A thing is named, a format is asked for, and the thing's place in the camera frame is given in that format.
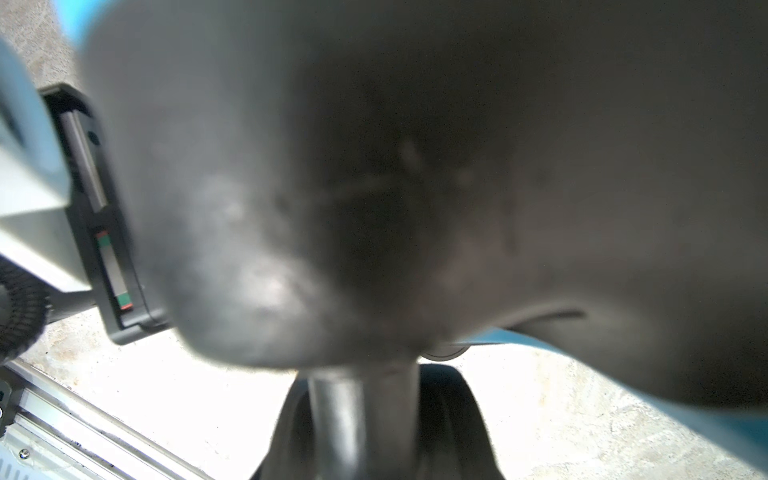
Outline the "blue suitcase with black lining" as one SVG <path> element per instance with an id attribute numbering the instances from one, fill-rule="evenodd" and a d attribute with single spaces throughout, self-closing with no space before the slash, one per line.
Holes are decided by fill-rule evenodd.
<path id="1" fill-rule="evenodd" d="M 301 373 L 257 478 L 499 478 L 484 337 L 766 468 L 765 2 L 55 8 L 181 338 Z"/>

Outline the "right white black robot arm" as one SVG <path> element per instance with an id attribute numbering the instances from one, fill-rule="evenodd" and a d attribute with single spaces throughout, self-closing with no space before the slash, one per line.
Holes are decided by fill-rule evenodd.
<path id="1" fill-rule="evenodd" d="M 167 330 L 140 272 L 88 98 L 37 88 L 1 47 L 1 359 L 26 352 L 47 325 L 97 309 L 126 345 Z"/>

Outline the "aluminium mounting rail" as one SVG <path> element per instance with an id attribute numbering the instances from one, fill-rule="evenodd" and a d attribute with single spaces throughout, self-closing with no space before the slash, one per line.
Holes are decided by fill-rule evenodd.
<path id="1" fill-rule="evenodd" d="M 207 479 L 34 367 L 1 367 L 3 479 Z"/>

